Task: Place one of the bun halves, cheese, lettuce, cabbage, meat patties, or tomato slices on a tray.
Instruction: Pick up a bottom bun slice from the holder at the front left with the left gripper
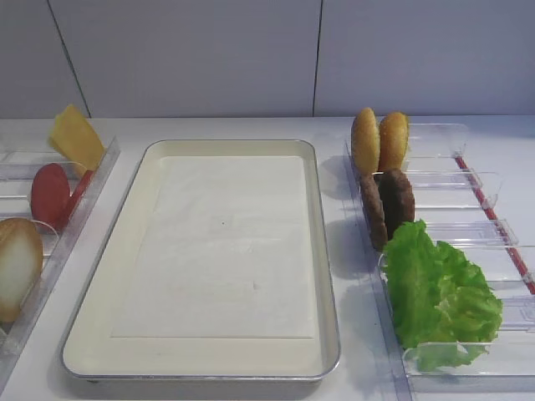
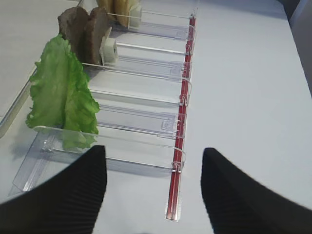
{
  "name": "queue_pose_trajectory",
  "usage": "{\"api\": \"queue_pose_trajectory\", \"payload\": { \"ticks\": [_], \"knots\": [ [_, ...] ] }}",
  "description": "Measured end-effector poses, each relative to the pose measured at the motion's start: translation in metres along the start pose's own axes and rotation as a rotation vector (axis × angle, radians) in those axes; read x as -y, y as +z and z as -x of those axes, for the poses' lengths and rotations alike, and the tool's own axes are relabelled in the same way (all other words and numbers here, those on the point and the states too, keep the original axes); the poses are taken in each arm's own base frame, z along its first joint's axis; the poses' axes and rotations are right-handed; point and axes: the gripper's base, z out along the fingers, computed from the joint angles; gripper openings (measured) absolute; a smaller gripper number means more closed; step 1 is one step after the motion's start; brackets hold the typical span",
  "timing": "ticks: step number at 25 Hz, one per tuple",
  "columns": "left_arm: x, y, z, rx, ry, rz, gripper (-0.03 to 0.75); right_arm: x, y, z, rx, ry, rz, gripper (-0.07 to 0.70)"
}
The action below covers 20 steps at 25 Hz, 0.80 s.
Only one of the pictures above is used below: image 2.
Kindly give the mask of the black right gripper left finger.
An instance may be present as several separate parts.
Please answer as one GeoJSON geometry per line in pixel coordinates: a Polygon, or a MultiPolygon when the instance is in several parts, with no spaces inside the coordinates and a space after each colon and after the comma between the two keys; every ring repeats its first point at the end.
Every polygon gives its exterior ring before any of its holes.
{"type": "Polygon", "coordinates": [[[2,234],[91,234],[107,186],[105,147],[96,145],[57,175],[0,205],[2,234]]]}

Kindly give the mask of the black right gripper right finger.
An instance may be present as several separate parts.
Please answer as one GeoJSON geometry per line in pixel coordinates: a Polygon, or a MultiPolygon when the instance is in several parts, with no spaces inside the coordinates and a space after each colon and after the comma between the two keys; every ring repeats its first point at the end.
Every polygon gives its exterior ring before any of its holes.
{"type": "Polygon", "coordinates": [[[261,185],[205,148],[201,194],[215,234],[310,234],[312,211],[261,185]]]}

